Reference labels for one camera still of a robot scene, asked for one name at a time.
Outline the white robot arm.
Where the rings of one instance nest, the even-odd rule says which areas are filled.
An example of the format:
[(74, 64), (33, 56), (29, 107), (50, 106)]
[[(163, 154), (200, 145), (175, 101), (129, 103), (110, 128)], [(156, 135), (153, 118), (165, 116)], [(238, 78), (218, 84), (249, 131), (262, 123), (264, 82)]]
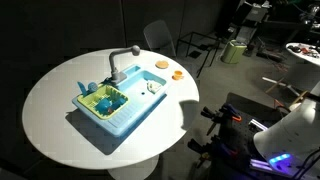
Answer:
[(293, 176), (303, 172), (308, 156), (320, 147), (320, 103), (305, 98), (303, 102), (280, 121), (253, 136), (259, 154), (275, 171)]

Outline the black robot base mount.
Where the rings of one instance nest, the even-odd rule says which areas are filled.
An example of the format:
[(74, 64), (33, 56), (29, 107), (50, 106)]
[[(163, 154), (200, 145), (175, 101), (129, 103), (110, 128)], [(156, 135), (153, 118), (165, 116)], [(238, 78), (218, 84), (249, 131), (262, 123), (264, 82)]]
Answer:
[[(306, 91), (297, 98), (298, 106), (305, 98), (320, 103), (320, 95), (317, 92)], [(311, 156), (304, 161), (303, 172), (298, 171), (293, 176), (288, 176), (273, 170), (254, 146), (253, 136), (256, 133), (267, 130), (293, 110), (285, 106), (269, 108), (247, 99), (237, 99), (232, 104), (225, 103), (215, 112), (204, 108), (201, 115), (211, 120), (213, 126), (219, 126), (220, 130), (210, 137), (208, 143), (201, 145), (195, 140), (190, 140), (188, 147), (200, 155), (201, 162), (226, 164), (226, 169), (218, 170), (222, 178), (320, 180), (320, 147), (313, 152), (317, 158), (312, 163), (308, 162)]]

